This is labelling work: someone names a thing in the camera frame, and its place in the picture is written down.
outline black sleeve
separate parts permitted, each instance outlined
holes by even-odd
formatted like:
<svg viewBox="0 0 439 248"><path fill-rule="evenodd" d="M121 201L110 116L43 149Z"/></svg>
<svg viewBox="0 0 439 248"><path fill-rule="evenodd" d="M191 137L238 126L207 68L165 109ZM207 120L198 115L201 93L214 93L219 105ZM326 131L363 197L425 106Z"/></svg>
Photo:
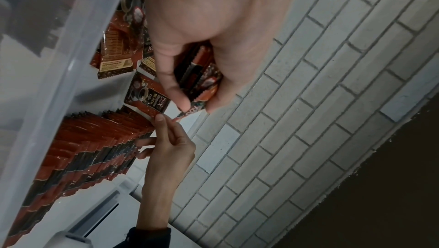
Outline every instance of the black sleeve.
<svg viewBox="0 0 439 248"><path fill-rule="evenodd" d="M127 238L114 248L169 248L171 229L144 231L131 228Z"/></svg>

